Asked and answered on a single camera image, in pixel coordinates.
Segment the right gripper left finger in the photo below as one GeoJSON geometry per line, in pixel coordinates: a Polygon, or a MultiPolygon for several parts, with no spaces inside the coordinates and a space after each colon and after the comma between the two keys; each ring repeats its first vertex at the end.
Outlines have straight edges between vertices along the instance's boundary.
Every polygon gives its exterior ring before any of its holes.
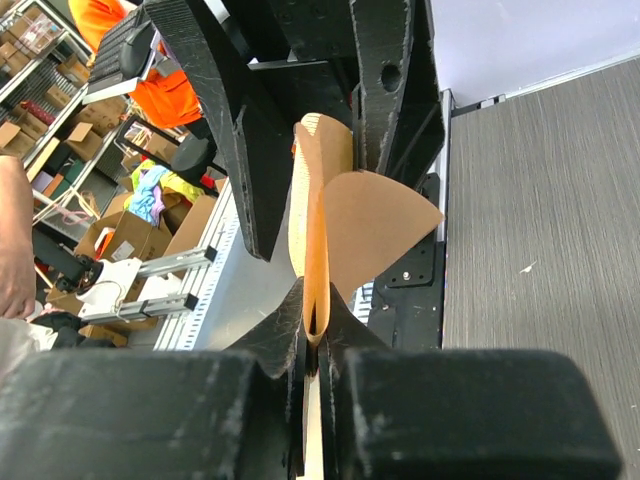
{"type": "Polygon", "coordinates": [[[303,468],[302,290],[221,351],[63,349],[1,391],[5,479],[292,479],[303,468]]]}

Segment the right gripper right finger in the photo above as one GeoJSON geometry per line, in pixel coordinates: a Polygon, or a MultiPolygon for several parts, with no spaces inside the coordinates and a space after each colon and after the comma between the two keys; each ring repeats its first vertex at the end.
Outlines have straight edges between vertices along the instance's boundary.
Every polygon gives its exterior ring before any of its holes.
{"type": "Polygon", "coordinates": [[[567,356],[531,349],[408,352],[382,342],[336,287],[315,294],[329,479],[615,479],[620,456],[567,356]]]}

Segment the brown paper coffee filter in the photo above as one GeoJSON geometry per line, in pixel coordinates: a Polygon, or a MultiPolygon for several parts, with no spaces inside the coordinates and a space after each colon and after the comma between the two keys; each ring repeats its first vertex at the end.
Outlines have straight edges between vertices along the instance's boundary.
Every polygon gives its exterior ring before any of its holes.
{"type": "Polygon", "coordinates": [[[340,121],[308,113],[294,126],[288,248],[303,279],[302,321],[319,344],[337,292],[353,292],[389,268],[443,221],[413,189],[354,166],[353,135],[340,121]]]}

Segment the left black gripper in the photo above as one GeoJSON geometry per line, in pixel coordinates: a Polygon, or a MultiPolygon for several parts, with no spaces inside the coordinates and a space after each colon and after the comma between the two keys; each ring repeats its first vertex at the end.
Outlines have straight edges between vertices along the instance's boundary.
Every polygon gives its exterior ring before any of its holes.
{"type": "Polygon", "coordinates": [[[421,188],[444,143],[429,1],[352,1],[352,25],[346,1],[222,5],[222,21],[204,1],[143,7],[198,97],[250,255],[272,258],[308,113],[354,115],[356,165],[421,188]]]}

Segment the bystander bare forearm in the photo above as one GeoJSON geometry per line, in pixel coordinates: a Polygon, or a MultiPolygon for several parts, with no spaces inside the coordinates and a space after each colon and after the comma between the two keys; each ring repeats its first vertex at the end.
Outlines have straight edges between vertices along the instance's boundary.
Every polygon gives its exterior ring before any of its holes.
{"type": "Polygon", "coordinates": [[[34,311],[33,195],[22,162],[1,156],[1,316],[26,319],[34,311]]]}

